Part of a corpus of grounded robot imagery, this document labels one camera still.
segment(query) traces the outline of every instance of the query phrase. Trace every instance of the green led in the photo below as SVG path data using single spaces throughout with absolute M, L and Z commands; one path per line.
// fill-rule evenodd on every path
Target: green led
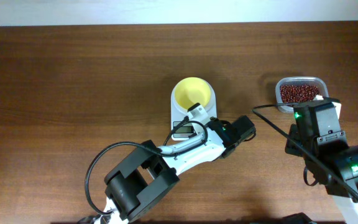
M 298 112 L 295 112 L 294 117 L 295 117 L 295 119 L 298 119 L 299 117 L 302 117 L 302 116 L 300 114 L 298 114 Z
M 358 165 L 354 165 L 351 168 L 353 172 L 358 172 Z

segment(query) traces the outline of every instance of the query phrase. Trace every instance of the white wall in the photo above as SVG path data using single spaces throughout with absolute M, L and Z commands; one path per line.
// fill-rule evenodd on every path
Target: white wall
M 358 20 L 358 0 L 0 0 L 0 26 Z

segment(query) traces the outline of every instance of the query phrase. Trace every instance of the transparent container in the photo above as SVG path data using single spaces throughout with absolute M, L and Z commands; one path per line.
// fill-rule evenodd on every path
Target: transparent container
M 329 97 L 326 84 L 316 77 L 288 77 L 280 80 L 276 85 L 276 99 L 277 103 L 283 103 L 281 99 L 280 87 L 282 85 L 295 85 L 300 86 L 304 84 L 317 86 L 321 96 Z M 278 110 L 284 113 L 293 113 L 293 108 L 290 106 L 279 106 Z

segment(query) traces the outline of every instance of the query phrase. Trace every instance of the red beans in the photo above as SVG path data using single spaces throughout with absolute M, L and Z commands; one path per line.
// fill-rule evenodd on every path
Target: red beans
M 302 103 L 311 101 L 319 94 L 317 86 L 314 85 L 282 85 L 280 86 L 281 99 L 283 103 Z

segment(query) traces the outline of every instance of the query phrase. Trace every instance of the wood grain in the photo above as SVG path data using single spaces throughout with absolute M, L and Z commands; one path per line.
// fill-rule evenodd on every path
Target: wood grain
M 341 126 L 358 144 L 358 22 L 0 27 L 0 223 L 76 222 L 94 214 L 83 181 L 117 141 L 161 144 L 170 94 L 185 77 L 210 82 L 218 116 L 247 115 L 257 137 L 225 160 L 201 164 L 142 220 L 255 220 L 305 212 L 342 220 L 324 187 L 307 187 L 304 162 L 250 109 L 274 103 L 283 77 L 313 76 L 342 101 Z M 292 115 L 266 109 L 283 129 Z M 91 176 L 104 207 L 104 176 Z

